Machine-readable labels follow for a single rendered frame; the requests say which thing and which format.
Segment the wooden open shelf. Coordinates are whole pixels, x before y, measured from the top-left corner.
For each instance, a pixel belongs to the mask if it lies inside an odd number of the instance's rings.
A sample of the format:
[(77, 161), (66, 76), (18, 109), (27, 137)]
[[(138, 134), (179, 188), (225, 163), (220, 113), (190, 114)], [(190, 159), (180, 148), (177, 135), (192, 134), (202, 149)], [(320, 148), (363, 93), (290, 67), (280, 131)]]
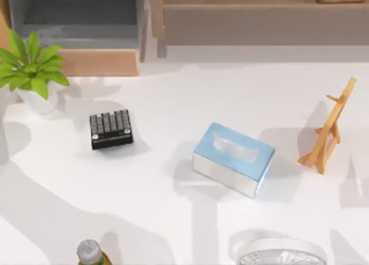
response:
[(149, 0), (158, 53), (167, 46), (369, 46), (369, 0)]

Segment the light blue tissue box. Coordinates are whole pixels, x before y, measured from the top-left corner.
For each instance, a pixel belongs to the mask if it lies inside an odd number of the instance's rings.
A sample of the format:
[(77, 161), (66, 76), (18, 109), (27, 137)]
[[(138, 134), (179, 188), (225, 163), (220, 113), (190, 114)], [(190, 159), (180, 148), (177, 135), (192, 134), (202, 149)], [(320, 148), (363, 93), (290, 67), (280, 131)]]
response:
[(193, 170), (254, 198), (274, 153), (274, 147), (214, 122), (194, 149)]

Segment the green plant in white pot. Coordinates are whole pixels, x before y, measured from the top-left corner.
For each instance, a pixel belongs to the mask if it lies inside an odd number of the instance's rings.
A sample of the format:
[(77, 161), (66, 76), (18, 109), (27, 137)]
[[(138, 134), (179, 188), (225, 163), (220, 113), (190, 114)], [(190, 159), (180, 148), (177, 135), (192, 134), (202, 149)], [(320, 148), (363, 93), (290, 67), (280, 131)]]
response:
[(62, 46), (42, 47), (36, 31), (27, 39), (12, 29), (8, 33), (10, 49), (0, 48), (0, 88), (18, 93), (36, 114), (52, 113), (58, 105), (55, 85), (70, 85), (62, 73)]

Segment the yellow bottle with grey cap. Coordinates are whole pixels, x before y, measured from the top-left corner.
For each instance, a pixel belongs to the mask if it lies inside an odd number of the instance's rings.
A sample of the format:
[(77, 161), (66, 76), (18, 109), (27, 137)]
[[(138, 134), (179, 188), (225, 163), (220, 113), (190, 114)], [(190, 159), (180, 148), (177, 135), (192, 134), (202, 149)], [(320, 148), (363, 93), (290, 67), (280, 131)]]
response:
[(95, 240), (81, 241), (77, 247), (77, 256), (78, 265), (112, 265), (109, 257)]

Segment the small wooden easel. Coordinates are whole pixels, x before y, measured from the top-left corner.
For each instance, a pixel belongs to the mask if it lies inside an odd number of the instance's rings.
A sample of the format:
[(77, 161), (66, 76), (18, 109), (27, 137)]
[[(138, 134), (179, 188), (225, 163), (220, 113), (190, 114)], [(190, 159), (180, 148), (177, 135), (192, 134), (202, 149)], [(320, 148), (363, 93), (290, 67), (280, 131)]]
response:
[(298, 163), (308, 167), (316, 166), (319, 174), (323, 175), (325, 173), (325, 166), (332, 152), (335, 147), (341, 143), (338, 120), (356, 83), (357, 79), (351, 77), (339, 97), (326, 95), (328, 99), (335, 102), (333, 110), (329, 114), (324, 125), (320, 128), (316, 128), (314, 131), (318, 135), (318, 138), (312, 150), (302, 155), (298, 159)]

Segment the black keypad with grey keys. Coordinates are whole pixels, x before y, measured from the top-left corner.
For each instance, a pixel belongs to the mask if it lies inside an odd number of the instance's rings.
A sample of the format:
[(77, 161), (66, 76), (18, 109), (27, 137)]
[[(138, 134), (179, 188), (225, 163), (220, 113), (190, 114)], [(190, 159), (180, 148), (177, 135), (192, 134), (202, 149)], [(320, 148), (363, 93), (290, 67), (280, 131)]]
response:
[(89, 126), (93, 150), (133, 144), (128, 109), (90, 115)]

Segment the pale wooden drawer front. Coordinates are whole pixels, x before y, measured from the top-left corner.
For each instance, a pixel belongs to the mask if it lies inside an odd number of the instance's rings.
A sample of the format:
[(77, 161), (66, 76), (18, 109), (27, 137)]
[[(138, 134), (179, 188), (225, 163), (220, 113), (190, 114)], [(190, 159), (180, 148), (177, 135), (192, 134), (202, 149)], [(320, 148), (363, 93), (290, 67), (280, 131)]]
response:
[(71, 49), (57, 52), (64, 58), (62, 73), (71, 77), (138, 76), (140, 51), (138, 49)]

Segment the white round fan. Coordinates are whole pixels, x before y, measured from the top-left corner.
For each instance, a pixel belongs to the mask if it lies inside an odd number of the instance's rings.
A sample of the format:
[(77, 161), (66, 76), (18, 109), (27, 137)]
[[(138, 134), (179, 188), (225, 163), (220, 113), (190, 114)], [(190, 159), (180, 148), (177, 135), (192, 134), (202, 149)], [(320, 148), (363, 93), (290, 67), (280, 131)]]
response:
[(294, 238), (262, 238), (240, 247), (236, 265), (327, 265), (318, 245)]

